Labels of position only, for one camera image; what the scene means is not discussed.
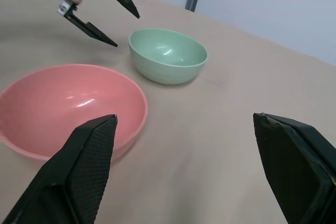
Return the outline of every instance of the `bowl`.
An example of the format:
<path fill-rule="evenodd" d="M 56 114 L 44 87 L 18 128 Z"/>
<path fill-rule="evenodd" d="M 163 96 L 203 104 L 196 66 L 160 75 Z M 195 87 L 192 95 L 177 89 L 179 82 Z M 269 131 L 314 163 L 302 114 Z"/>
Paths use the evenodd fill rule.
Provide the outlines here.
<path fill-rule="evenodd" d="M 165 29 L 135 31 L 129 37 L 132 61 L 140 73 L 162 84 L 194 79 L 208 60 L 196 40 Z"/>
<path fill-rule="evenodd" d="M 63 65 L 29 74 L 0 94 L 0 134 L 14 151 L 47 161 L 77 126 L 116 114 L 115 160 L 132 145 L 147 113 L 144 93 L 123 74 L 98 66 Z"/>

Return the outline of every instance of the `table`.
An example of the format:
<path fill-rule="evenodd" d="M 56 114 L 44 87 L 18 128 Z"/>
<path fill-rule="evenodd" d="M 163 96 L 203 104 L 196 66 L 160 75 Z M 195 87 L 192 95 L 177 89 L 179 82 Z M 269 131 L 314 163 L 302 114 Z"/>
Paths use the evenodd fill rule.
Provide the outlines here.
<path fill-rule="evenodd" d="M 119 44 L 87 37 L 57 12 L 57 0 L 0 0 L 0 89 L 66 63 L 113 68 L 143 89 L 149 116 L 136 144 L 113 164 L 97 224 L 286 223 L 265 178 L 253 113 L 314 125 L 336 145 L 336 68 L 236 28 L 156 0 L 133 0 L 137 20 L 115 0 L 85 0 L 77 15 Z M 160 27 L 203 43 L 210 59 L 191 83 L 165 86 L 140 75 L 132 31 Z M 0 144 L 0 220 L 38 167 Z"/>

